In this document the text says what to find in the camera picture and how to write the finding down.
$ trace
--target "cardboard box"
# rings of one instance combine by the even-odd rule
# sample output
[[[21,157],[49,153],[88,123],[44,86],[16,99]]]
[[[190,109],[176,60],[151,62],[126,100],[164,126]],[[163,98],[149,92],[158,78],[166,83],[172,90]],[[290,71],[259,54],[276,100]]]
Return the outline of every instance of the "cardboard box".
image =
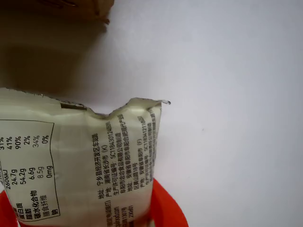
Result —
[[[6,0],[1,2],[11,8],[29,10],[73,19],[101,19],[108,23],[107,15],[114,0]]]

